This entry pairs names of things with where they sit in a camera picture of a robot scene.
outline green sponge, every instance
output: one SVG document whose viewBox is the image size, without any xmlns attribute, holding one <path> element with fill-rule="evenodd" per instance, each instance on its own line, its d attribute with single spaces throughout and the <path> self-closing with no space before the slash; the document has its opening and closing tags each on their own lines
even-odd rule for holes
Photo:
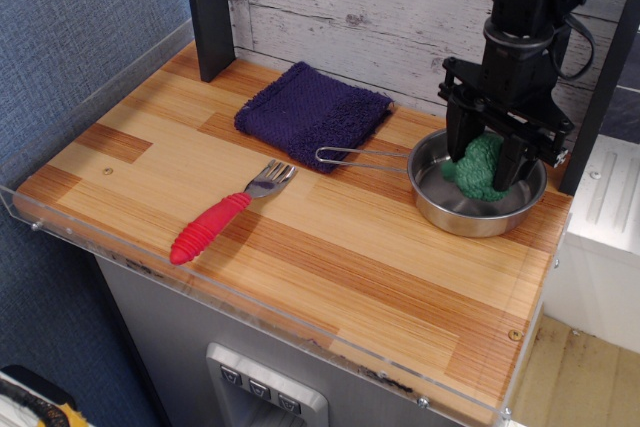
<svg viewBox="0 0 640 427">
<path fill-rule="evenodd" d="M 473 139 L 458 162 L 442 163 L 442 176 L 455 182 L 462 194 L 469 199 L 495 202 L 509 191 L 499 192 L 493 188 L 493 177 L 498 167 L 502 137 L 482 134 Z"/>
</svg>

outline white wooden wall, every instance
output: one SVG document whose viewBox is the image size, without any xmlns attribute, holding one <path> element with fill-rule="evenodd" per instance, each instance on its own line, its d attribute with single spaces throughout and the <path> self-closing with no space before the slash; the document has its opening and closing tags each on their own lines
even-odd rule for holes
<svg viewBox="0 0 640 427">
<path fill-rule="evenodd" d="M 625 0 L 588 0 L 576 10 L 597 42 L 594 66 L 554 98 L 579 130 Z M 490 0 L 229 0 L 236 55 L 286 70 L 304 60 L 349 84 L 385 92 L 396 103 L 443 116 L 437 96 L 450 55 L 480 63 Z M 589 56 L 573 34 L 563 70 Z"/>
</svg>

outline black metal pole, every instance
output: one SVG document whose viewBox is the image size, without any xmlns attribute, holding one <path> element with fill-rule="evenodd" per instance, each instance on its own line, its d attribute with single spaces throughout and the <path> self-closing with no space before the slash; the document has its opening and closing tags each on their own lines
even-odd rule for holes
<svg viewBox="0 0 640 427">
<path fill-rule="evenodd" d="M 582 128 L 571 153 L 567 171 L 560 183 L 560 192 L 574 195 L 596 142 L 602 121 L 613 97 L 627 55 L 640 25 L 640 0 L 627 0 L 613 35 L 611 47 L 591 97 Z"/>
<path fill-rule="evenodd" d="M 200 78 L 210 82 L 235 60 L 229 0 L 189 0 Z"/>
</svg>

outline purple towel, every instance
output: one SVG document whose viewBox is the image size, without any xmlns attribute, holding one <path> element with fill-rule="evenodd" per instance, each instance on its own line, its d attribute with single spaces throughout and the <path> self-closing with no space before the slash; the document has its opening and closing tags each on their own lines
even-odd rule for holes
<svg viewBox="0 0 640 427">
<path fill-rule="evenodd" d="M 390 113 L 390 103 L 384 95 L 352 87 L 298 62 L 240 109 L 235 126 L 292 159 L 329 173 L 337 165 L 318 162 L 316 150 L 358 147 Z M 344 156 L 323 154 L 331 159 Z"/>
</svg>

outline stainless steel bowl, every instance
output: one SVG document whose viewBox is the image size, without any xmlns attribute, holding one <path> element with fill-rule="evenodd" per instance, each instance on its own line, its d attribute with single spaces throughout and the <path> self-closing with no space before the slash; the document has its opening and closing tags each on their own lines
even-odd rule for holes
<svg viewBox="0 0 640 427">
<path fill-rule="evenodd" d="M 527 180 L 517 182 L 497 202 L 468 199 L 442 177 L 442 162 L 449 160 L 447 132 L 422 139 L 411 151 L 407 172 L 416 206 L 432 224 L 464 237 L 492 237 L 520 225 L 547 185 L 547 171 L 538 160 Z"/>
</svg>

